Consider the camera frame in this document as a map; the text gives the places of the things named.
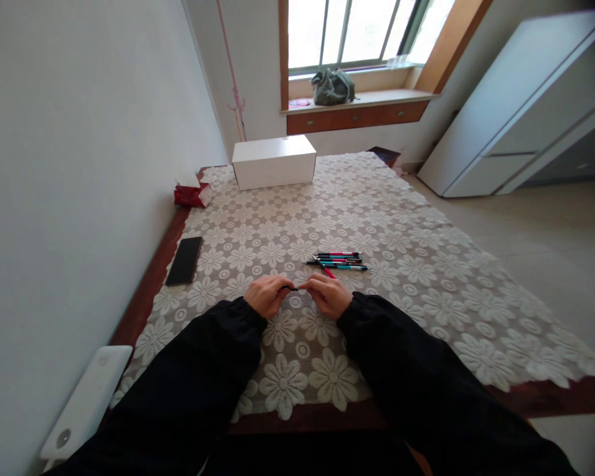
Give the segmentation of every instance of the pen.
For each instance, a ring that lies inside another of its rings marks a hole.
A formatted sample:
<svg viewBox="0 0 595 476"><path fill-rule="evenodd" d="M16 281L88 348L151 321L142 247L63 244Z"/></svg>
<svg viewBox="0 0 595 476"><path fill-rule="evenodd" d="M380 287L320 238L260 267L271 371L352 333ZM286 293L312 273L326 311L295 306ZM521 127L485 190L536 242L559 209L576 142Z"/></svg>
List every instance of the pen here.
<svg viewBox="0 0 595 476"><path fill-rule="evenodd" d="M357 251L352 251L352 252L343 252L343 253L317 253L318 257L342 257L342 256L348 256L348 257L359 257L359 255L362 255L363 253L359 253Z"/></svg>
<svg viewBox="0 0 595 476"><path fill-rule="evenodd" d="M338 262L341 264L349 264L349 263L361 263L361 259L344 259L344 260L337 260L329 257L317 257L320 261L327 261L327 262Z"/></svg>
<svg viewBox="0 0 595 476"><path fill-rule="evenodd" d="M317 261L307 261L303 264L318 264L318 261L322 264L329 264L331 266L365 266L364 264L357 263L357 262L335 262L335 261L328 261L325 259L317 260Z"/></svg>
<svg viewBox="0 0 595 476"><path fill-rule="evenodd" d="M369 268L367 266L355 266L352 264L338 264L338 263L330 263L325 261L307 261L306 264L320 264L328 269L349 269L355 271L368 271Z"/></svg>
<svg viewBox="0 0 595 476"><path fill-rule="evenodd" d="M320 268L322 268L322 270L327 274L327 276L330 279L335 279L335 275L332 272L328 271L326 266L324 266L324 264L320 260L315 258L315 262L319 265Z"/></svg>

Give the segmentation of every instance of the smartphone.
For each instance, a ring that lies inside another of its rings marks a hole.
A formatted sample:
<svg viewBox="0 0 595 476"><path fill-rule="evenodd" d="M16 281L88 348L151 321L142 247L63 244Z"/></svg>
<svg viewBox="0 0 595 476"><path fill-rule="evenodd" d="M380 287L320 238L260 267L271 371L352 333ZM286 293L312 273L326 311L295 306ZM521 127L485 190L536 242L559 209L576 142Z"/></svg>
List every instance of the smartphone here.
<svg viewBox="0 0 595 476"><path fill-rule="evenodd" d="M170 268L170 274L167 275L165 280L166 286L192 282L202 243L203 237L186 238L180 241L172 268Z"/></svg>

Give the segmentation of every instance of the cardboard box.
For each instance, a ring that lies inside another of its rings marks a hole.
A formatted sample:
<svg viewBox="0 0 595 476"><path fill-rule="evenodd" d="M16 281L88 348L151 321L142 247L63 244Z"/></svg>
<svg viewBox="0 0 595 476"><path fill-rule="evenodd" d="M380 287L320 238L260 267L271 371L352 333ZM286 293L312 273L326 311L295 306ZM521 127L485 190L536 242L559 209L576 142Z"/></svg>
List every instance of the cardboard box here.
<svg viewBox="0 0 595 476"><path fill-rule="evenodd" d="M313 182L315 149L305 136L237 142L231 163L241 190Z"/></svg>

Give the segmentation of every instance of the person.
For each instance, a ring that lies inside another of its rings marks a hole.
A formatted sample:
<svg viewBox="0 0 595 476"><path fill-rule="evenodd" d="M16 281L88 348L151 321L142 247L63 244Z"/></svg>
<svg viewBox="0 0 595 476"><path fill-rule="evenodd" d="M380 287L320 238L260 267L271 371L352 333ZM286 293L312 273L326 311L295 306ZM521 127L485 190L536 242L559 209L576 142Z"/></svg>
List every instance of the person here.
<svg viewBox="0 0 595 476"><path fill-rule="evenodd" d="M387 430L226 436L260 362L260 340L294 287L251 283L192 320L156 355L61 474L571 475L564 453L488 393L442 340L379 296L318 273L301 289L337 322Z"/></svg>

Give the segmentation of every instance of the hand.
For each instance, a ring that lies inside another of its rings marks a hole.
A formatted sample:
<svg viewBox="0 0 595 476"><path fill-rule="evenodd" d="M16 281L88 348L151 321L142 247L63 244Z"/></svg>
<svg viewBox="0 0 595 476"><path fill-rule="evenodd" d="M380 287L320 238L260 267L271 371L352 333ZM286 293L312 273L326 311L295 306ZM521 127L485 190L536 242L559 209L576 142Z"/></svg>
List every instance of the hand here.
<svg viewBox="0 0 595 476"><path fill-rule="evenodd" d="M282 300L291 292L288 289L281 289L284 285L295 287L293 281L277 274L256 279L249 284L245 301L264 319L273 319L273 316L278 313Z"/></svg>
<svg viewBox="0 0 595 476"><path fill-rule="evenodd" d="M339 319L352 301L352 293L339 280L330 279L320 273L313 273L304 284L322 314L333 321Z"/></svg>

